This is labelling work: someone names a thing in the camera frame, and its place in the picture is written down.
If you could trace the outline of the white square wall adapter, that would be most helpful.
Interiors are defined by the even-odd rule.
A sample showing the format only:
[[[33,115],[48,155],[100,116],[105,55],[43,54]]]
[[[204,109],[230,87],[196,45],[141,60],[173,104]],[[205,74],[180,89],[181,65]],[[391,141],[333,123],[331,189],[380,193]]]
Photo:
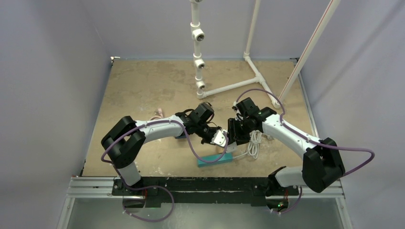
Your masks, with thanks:
[[[226,153],[232,153],[237,150],[236,142],[227,145]]]

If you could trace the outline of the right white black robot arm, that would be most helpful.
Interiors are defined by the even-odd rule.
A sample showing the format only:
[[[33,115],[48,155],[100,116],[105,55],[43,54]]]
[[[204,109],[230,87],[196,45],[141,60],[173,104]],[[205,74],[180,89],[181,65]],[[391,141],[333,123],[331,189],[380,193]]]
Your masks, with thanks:
[[[331,138],[319,139],[311,136],[288,122],[269,107],[259,109],[251,98],[233,105],[235,118],[228,119],[230,143],[246,144],[253,131],[259,131],[277,139],[302,159],[298,167],[281,167],[271,173],[268,188],[280,194],[287,187],[306,186],[320,193],[345,174],[345,167]]]

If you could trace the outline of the teal power strip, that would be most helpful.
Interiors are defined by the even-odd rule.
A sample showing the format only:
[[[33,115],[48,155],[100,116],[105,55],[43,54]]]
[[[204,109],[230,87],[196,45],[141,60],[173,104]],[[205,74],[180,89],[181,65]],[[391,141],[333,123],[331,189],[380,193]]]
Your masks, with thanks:
[[[223,156],[221,156],[220,154],[203,156],[202,159],[203,159],[203,161],[197,159],[198,167],[207,167],[207,166],[214,166],[214,165],[229,163],[229,162],[233,161],[233,156],[231,153],[225,153]]]

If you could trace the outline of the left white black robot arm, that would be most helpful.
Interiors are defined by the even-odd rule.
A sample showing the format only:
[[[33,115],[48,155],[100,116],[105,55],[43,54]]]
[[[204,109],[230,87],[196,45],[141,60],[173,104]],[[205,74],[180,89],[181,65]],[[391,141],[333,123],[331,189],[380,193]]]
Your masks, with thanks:
[[[135,159],[142,146],[166,137],[186,137],[196,134],[202,144],[210,144],[227,150],[226,131],[219,126],[209,126],[214,117],[210,103],[200,103],[195,109],[186,109],[172,116],[149,121],[122,117],[102,138],[103,162],[113,165],[124,181],[124,189],[130,195],[142,190],[141,175]]]

